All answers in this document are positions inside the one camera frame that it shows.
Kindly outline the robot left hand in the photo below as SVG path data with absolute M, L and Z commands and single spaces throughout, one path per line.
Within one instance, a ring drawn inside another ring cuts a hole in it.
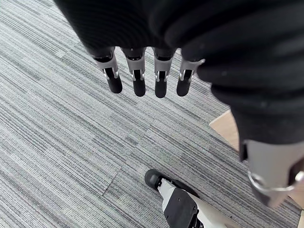
M 301 0 L 57 0 L 91 56 L 104 48 L 180 48 L 229 105 L 255 196 L 279 205 L 304 169 Z

